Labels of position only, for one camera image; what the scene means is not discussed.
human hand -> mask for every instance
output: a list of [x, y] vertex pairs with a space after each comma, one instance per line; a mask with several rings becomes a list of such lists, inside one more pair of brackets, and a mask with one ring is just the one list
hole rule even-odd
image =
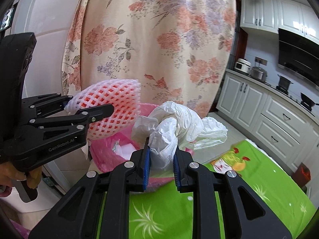
[[27, 180], [27, 185], [31, 189], [35, 189], [41, 181], [42, 166], [29, 172], [28, 176], [23, 172], [19, 172], [10, 162], [0, 164], [0, 185], [12, 187], [11, 179]]

wall outlet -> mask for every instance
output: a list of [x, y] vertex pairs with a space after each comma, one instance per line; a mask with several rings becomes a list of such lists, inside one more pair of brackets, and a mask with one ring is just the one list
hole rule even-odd
[[262, 65], [267, 65], [267, 60], [259, 58], [259, 57], [255, 57], [255, 62], [260, 63]]

white plastic bag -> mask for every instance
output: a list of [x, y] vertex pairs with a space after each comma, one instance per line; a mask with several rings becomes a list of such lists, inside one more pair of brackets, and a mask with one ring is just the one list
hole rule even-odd
[[149, 139], [151, 173], [153, 177], [173, 176], [173, 157], [177, 146], [181, 150], [208, 152], [227, 139], [227, 129], [212, 117], [200, 119], [186, 106], [165, 102], [148, 117], [139, 116], [132, 128], [131, 137], [143, 144]]

countertop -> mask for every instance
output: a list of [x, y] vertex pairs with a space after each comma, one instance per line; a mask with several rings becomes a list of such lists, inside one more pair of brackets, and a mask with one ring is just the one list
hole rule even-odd
[[319, 125], [319, 118], [316, 117], [315, 115], [312, 115], [309, 111], [307, 111], [304, 107], [302, 107], [301, 105], [299, 105], [298, 103], [296, 103], [294, 100], [290, 99], [288, 96], [284, 95], [283, 93], [277, 91], [273, 86], [268, 86], [262, 82], [259, 82], [253, 78], [251, 78], [250, 76], [246, 76], [244, 74], [238, 73], [236, 71], [230, 70], [230, 69], [226, 69], [226, 72], [232, 73], [234, 75], [237, 75], [241, 78], [244, 78], [250, 82], [253, 82], [255, 84], [258, 84], [259, 86], [269, 90], [270, 92], [278, 95], [279, 97], [281, 97], [282, 99], [286, 100], [287, 102], [289, 102], [291, 105], [295, 106], [296, 108], [298, 108], [300, 111], [302, 111], [304, 114], [306, 114], [309, 118], [311, 118], [317, 125]]

trash can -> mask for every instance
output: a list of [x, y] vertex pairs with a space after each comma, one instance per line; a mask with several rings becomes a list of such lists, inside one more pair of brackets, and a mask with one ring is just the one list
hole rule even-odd
[[305, 186], [311, 179], [309, 168], [301, 163], [296, 170], [296, 172], [291, 176], [297, 185], [302, 188]]

